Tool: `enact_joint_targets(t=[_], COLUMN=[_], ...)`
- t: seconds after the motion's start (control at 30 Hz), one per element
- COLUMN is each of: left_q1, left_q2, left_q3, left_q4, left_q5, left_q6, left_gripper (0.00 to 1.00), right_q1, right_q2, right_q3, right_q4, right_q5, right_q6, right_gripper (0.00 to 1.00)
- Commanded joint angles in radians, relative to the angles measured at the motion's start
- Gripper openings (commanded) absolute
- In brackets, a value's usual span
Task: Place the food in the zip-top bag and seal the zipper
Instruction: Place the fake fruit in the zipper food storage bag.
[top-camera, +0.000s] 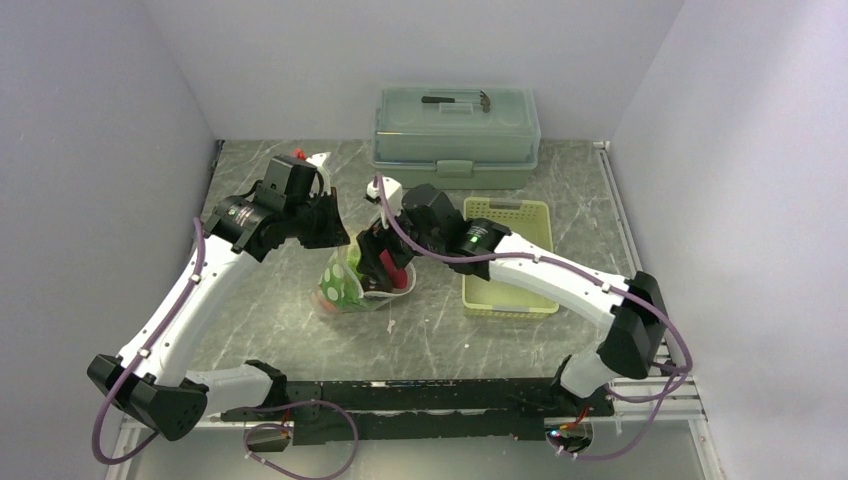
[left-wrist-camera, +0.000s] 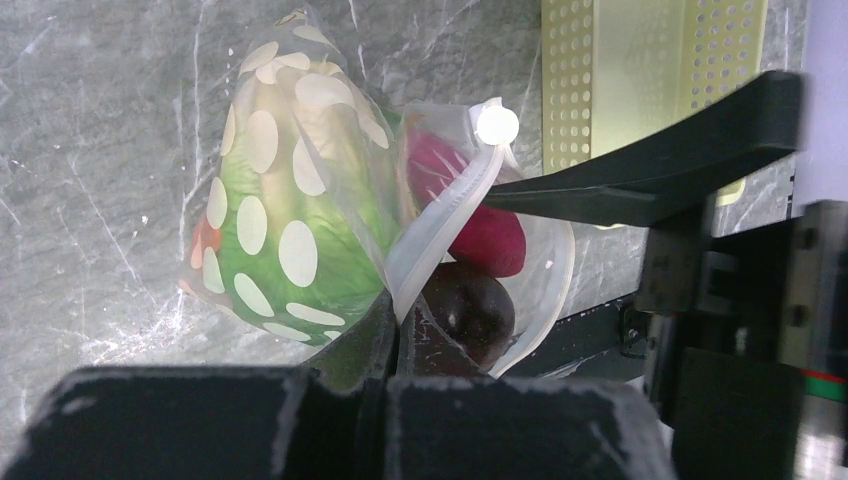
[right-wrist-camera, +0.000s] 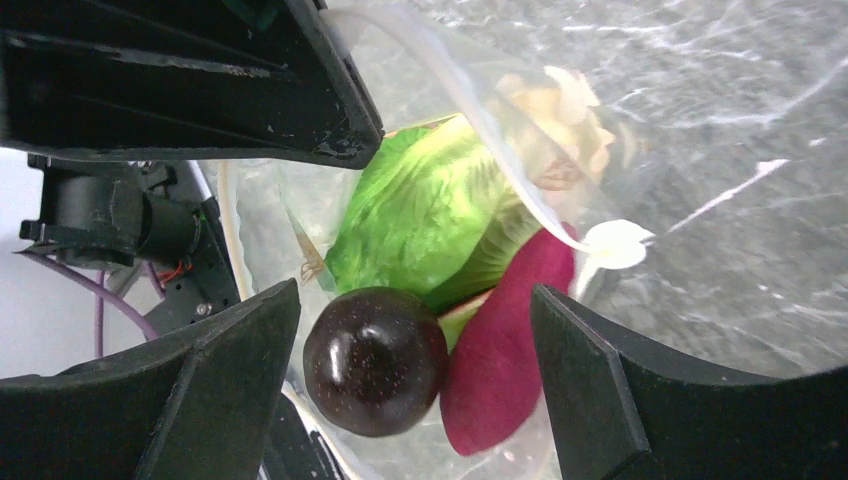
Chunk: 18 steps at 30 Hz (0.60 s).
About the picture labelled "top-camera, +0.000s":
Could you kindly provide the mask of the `green cabbage leaf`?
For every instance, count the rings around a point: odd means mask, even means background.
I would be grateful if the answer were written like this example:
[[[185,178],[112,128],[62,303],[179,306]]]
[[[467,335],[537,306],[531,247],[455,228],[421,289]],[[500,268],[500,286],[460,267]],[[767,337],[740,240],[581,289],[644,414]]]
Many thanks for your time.
[[[360,250],[356,245],[337,248],[330,256],[319,280],[318,299],[337,306],[340,313],[368,312],[380,308],[386,301],[377,291],[366,291],[357,271]]]

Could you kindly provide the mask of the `clear dotted zip bag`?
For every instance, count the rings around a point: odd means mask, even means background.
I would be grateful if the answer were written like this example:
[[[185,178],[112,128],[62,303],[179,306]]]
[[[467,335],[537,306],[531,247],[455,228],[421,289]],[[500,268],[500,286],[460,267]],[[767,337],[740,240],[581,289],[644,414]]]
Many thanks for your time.
[[[376,285],[367,285],[365,283],[365,279],[362,280],[363,287],[365,288],[366,291],[380,292],[381,296],[384,296],[386,298],[385,303],[381,306],[381,307],[383,307],[384,305],[389,304],[392,300],[402,298],[402,297],[408,295],[415,288],[416,282],[417,282],[417,271],[415,269],[415,266],[409,265],[404,270],[408,273],[408,277],[409,277],[409,286],[404,291],[393,293],[391,291],[391,286],[388,290],[382,290],[382,289],[379,289]],[[313,292],[311,294],[311,300],[312,300],[315,308],[316,308],[316,303],[317,303],[317,300],[318,300],[317,295],[320,293],[320,290],[318,289],[319,280],[318,280],[317,286],[315,287],[315,289],[313,290]]]

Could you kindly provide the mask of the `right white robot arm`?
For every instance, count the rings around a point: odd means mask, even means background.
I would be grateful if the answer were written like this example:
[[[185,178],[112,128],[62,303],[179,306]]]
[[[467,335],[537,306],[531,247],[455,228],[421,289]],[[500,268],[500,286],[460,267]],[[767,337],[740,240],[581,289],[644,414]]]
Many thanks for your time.
[[[389,287],[389,269],[404,269],[426,256],[454,272],[520,287],[592,322],[600,343],[569,355],[554,377],[551,401],[574,415],[599,388],[619,377],[648,376],[667,331],[666,313],[654,277],[632,278],[592,270],[557,256],[516,231],[486,218],[464,218],[447,195],[430,184],[408,191],[391,178],[377,177],[365,197],[380,216],[357,242],[359,271]]]

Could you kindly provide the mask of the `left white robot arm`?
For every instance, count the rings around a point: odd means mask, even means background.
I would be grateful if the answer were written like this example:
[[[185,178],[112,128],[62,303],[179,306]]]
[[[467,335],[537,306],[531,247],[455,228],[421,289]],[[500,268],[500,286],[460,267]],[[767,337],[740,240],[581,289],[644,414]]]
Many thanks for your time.
[[[189,364],[221,306],[272,250],[290,239],[305,249],[349,243],[327,158],[276,156],[248,192],[214,208],[153,316],[117,355],[90,363],[87,375],[110,405],[169,441],[211,414],[249,407],[272,420],[285,411],[287,378],[266,363],[206,372]]]

